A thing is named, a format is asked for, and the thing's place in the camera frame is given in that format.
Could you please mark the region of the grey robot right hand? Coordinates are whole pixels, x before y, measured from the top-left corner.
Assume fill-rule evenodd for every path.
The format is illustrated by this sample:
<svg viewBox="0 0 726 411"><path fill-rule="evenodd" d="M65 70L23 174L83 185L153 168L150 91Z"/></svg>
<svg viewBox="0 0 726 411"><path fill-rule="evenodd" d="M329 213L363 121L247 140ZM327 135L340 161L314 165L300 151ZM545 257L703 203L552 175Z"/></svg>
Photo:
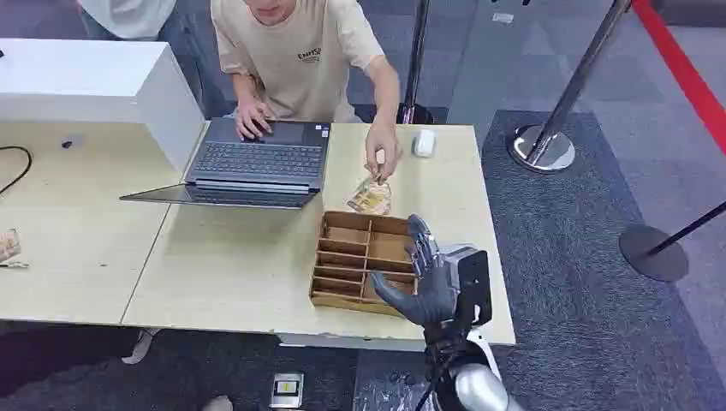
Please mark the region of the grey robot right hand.
<svg viewBox="0 0 726 411"><path fill-rule="evenodd" d="M409 254L419 279L417 291L403 293L380 271L370 273L373 288L378 297L416 325L427 327L451 320L460 293L458 277L424 219L412 214L407 224L408 236L414 241Z"/></svg>

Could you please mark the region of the person's left hand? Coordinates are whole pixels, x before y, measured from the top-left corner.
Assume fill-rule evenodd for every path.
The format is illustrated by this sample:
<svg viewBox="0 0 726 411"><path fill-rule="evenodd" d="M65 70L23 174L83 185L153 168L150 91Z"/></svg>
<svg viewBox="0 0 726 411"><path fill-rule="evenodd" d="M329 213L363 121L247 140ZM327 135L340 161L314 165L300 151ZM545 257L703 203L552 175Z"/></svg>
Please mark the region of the person's left hand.
<svg viewBox="0 0 726 411"><path fill-rule="evenodd" d="M402 149L396 137L396 125L375 121L366 136L366 169L383 183L396 171Z"/></svg>

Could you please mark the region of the person's right hand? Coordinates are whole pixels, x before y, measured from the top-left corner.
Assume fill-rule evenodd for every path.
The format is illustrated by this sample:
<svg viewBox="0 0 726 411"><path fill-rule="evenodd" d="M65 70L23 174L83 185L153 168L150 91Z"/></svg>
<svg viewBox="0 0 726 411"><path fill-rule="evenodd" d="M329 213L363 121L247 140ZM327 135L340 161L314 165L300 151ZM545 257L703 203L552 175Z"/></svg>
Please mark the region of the person's right hand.
<svg viewBox="0 0 726 411"><path fill-rule="evenodd" d="M259 140L272 133L274 115L269 106L256 98L240 99L236 106L236 132L242 140Z"/></svg>

